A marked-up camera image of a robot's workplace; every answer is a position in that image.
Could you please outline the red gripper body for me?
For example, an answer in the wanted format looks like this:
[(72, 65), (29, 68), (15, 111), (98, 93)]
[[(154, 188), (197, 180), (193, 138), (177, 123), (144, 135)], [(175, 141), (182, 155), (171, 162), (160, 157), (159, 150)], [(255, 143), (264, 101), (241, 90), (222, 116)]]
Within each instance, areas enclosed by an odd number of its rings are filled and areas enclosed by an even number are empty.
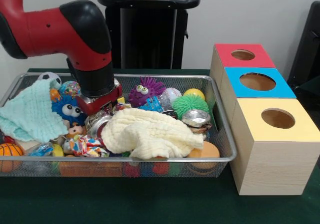
[(113, 105), (117, 99), (122, 96), (122, 86), (116, 84), (113, 91), (101, 97), (89, 98), (84, 95), (76, 97), (77, 105), (86, 115), (90, 116), (99, 112), (100, 110)]

